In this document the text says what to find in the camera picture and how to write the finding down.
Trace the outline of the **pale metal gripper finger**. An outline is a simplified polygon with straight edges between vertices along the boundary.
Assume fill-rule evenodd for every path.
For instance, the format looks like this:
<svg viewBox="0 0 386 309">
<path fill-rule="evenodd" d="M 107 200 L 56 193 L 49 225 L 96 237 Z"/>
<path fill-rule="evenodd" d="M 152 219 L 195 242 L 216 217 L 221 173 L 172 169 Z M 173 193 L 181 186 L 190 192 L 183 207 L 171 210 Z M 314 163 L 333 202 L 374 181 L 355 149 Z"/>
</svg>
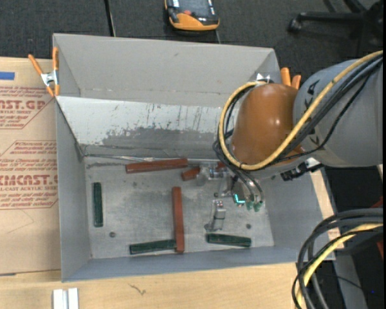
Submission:
<svg viewBox="0 0 386 309">
<path fill-rule="evenodd" d="M 207 232 L 215 232 L 223 229 L 226 217 L 226 208 L 223 200 L 214 200 L 212 202 L 212 210 L 205 230 Z"/>
<path fill-rule="evenodd" d="M 227 175 L 226 167 L 201 166 L 196 176 L 196 185 L 204 186 L 209 181 L 218 181 Z"/>
</svg>

